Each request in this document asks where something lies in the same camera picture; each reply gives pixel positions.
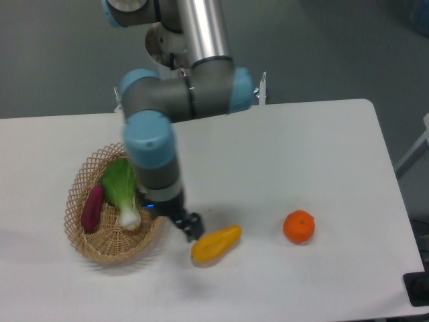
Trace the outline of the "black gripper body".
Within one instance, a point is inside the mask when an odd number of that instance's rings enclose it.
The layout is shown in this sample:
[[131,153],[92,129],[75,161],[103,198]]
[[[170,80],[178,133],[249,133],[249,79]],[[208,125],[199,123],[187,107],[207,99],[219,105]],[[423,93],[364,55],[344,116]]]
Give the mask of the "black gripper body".
[[143,193],[142,206],[149,212],[152,219],[167,217],[172,223],[183,223],[186,217],[183,190],[175,193],[171,199],[165,201],[154,201],[149,198],[148,193]]

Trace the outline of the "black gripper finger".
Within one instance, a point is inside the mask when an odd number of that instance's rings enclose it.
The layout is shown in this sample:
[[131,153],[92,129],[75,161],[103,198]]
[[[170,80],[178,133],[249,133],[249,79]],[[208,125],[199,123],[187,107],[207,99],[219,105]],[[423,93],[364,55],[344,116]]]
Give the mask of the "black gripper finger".
[[197,241],[204,234],[204,224],[198,213],[185,213],[175,219],[174,224],[184,232],[187,242]]

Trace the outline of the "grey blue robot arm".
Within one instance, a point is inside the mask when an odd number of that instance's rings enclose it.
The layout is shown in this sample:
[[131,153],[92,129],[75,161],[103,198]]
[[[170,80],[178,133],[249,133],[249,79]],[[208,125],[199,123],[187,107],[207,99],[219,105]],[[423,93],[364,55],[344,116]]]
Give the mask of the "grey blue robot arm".
[[184,207],[174,123],[247,110],[253,104],[250,72],[231,58],[218,1],[103,1],[105,16],[117,28],[160,23],[184,36],[190,72],[162,80],[154,71],[135,69],[121,80],[125,115],[123,143],[139,191],[181,229],[189,241],[204,233],[202,219]]

